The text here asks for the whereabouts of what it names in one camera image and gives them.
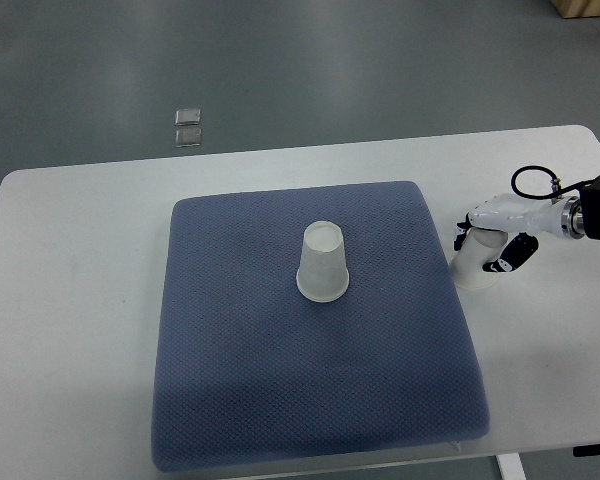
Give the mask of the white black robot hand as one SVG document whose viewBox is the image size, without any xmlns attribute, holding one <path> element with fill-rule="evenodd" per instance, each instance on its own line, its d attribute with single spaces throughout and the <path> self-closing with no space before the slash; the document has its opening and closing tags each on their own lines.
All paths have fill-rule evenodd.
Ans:
<svg viewBox="0 0 600 480">
<path fill-rule="evenodd" d="M 536 235 L 550 233 L 558 238 L 578 240 L 585 236 L 581 202 L 576 197 L 553 201 L 532 200 L 501 194 L 469 211 L 456 224 L 453 248 L 462 250 L 472 231 L 512 234 L 498 257 L 481 265 L 484 272 L 509 273 L 518 269 L 539 248 Z"/>
</svg>

